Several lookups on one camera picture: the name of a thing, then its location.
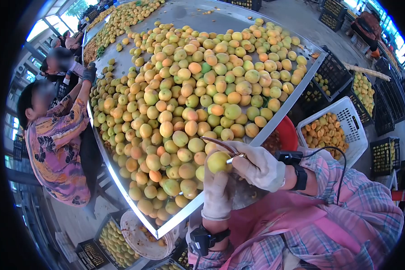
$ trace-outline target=floor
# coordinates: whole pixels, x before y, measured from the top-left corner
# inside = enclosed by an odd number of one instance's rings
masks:
[[[364,68],[371,67],[363,55],[351,46],[349,38],[342,31],[335,33],[318,20],[320,11],[317,10],[316,4],[308,5],[303,3],[303,0],[277,0],[270,3],[263,1],[259,12],[281,22],[283,25],[288,25],[291,30],[318,45],[327,45],[344,62],[357,63]],[[401,125],[396,126],[396,130],[398,132],[405,130],[405,123],[399,124]],[[373,126],[367,127],[366,133],[369,142],[377,139]],[[370,162],[371,154],[367,149],[353,168],[369,177]],[[107,192],[115,198],[123,199],[114,185]],[[67,206],[54,199],[51,200],[51,205],[60,229],[67,232],[75,246],[82,241],[93,238],[105,215],[118,210],[103,198],[98,197],[95,212],[97,219],[93,220],[89,219],[81,209]],[[113,266],[108,265],[104,269],[113,269]]]

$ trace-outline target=stainless steel tray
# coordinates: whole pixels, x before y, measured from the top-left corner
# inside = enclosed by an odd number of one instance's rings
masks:
[[[208,10],[215,10],[211,14],[203,15],[203,12]],[[249,143],[252,146],[260,146],[266,138],[273,132],[275,127],[281,122],[281,120],[286,116],[286,114],[291,110],[292,106],[298,100],[303,90],[306,88],[310,80],[313,78],[314,73],[318,70],[322,61],[326,57],[327,53],[323,51],[319,46],[314,45],[310,41],[303,38],[301,35],[289,29],[288,27],[282,26],[280,23],[265,17],[264,15],[254,12],[250,9],[244,9],[232,4],[212,1],[212,0],[200,0],[200,1],[187,1],[187,0],[176,0],[168,1],[160,8],[155,10],[149,17],[147,17],[143,22],[131,26],[133,32],[147,31],[154,28],[155,21],[161,21],[162,23],[173,23],[175,27],[182,27],[184,25],[189,25],[197,31],[206,31],[206,32],[216,32],[216,33],[225,33],[228,29],[233,29],[235,31],[242,31],[244,28],[248,28],[250,25],[254,24],[254,20],[248,19],[251,16],[255,18],[263,18],[264,22],[273,22],[275,25],[280,25],[282,28],[290,31],[291,36],[297,36],[300,38],[301,44],[304,49],[297,46],[292,46],[292,49],[297,53],[297,55],[303,55],[308,59],[307,69],[308,72],[302,79],[299,85],[296,86],[292,94],[288,97],[286,102],[281,106],[280,110],[275,113],[273,118],[267,123],[267,125],[260,131],[260,133],[254,138],[244,138],[246,143]],[[90,37],[96,35],[96,29],[99,31],[102,28],[101,26],[96,25],[93,27],[86,35],[87,40]],[[120,41],[123,38],[127,37],[126,34],[123,34],[120,37],[117,37],[116,40]],[[128,73],[128,69],[131,66],[134,66],[131,62],[132,56],[129,54],[129,50],[135,47],[133,42],[130,42],[127,46],[123,48],[122,51],[117,52],[114,45],[110,45],[105,49],[103,56],[96,61],[96,66],[98,70],[102,70],[103,67],[107,66],[107,62],[110,58],[116,59],[116,66],[114,70],[115,77],[120,77]],[[317,59],[312,58],[310,55],[314,52],[320,53]],[[254,60],[258,59],[256,52],[250,54]],[[149,60],[151,55],[145,53],[143,57],[146,61]],[[112,161],[112,158],[106,151],[103,146],[103,141],[100,138],[99,132],[96,127],[93,126],[92,112],[89,110],[89,116],[91,118],[92,127],[94,129],[95,137],[97,144],[101,150],[103,159],[108,167],[108,170],[111,173],[111,176],[122,193],[125,200],[129,203],[132,210],[137,214],[142,223],[146,228],[157,238],[161,238],[168,231],[172,230],[176,225],[181,221],[186,219],[191,213],[194,212],[204,201],[204,194],[200,193],[195,199],[193,199],[188,205],[186,205],[178,214],[168,220],[160,228],[156,229],[157,226],[154,225],[154,219],[151,219],[148,216],[145,216],[141,213],[140,210],[136,207],[136,203],[133,202],[129,195],[127,185],[123,185],[121,182],[121,177],[116,168],[115,162]]]

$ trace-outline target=bamboo pole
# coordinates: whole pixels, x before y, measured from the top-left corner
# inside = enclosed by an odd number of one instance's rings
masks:
[[[350,64],[347,64],[347,63],[343,63],[343,64],[344,64],[345,68],[348,69],[348,70],[354,70],[354,71],[366,73],[366,74],[381,78],[381,79],[383,79],[385,81],[388,81],[388,82],[391,79],[390,76],[387,76],[386,74],[383,74],[383,73],[375,71],[375,70],[370,70],[370,69],[367,69],[367,68],[364,68],[364,67],[363,68],[362,67],[357,67],[355,65],[350,65]]]

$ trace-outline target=stool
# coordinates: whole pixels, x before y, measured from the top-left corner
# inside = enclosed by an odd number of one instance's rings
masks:
[[[108,171],[106,165],[103,163],[101,167],[103,168],[103,170],[99,173],[96,180],[96,190],[95,190],[96,195],[103,197],[107,202],[111,203],[114,207],[122,209],[121,204],[117,200],[113,199],[113,197],[107,194],[106,192],[107,189],[110,188],[112,185],[114,185],[114,182],[111,179],[111,174]],[[108,177],[110,178],[110,180],[105,185],[101,186],[101,182],[106,180]]]
[[[371,46],[369,46],[366,41],[362,39],[360,35],[357,34],[356,31],[354,31],[354,35],[351,38],[351,43],[354,44],[354,46],[362,53],[366,54],[366,52],[369,50]]]

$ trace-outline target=hand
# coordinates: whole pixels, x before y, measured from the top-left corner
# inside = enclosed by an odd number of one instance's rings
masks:
[[[88,67],[84,69],[84,72],[82,73],[82,80],[83,81],[89,81],[90,83],[93,83],[96,79],[96,65],[94,62],[91,62],[88,64]]]
[[[225,171],[213,174],[209,170],[207,160],[214,152],[217,151],[211,152],[204,163],[204,207],[201,215],[207,220],[222,221],[230,218],[235,181]]]
[[[234,172],[249,184],[270,192],[276,192],[284,184],[286,165],[277,161],[265,148],[252,147],[237,141],[224,143],[246,154],[247,159],[239,156],[233,158],[232,166]]]

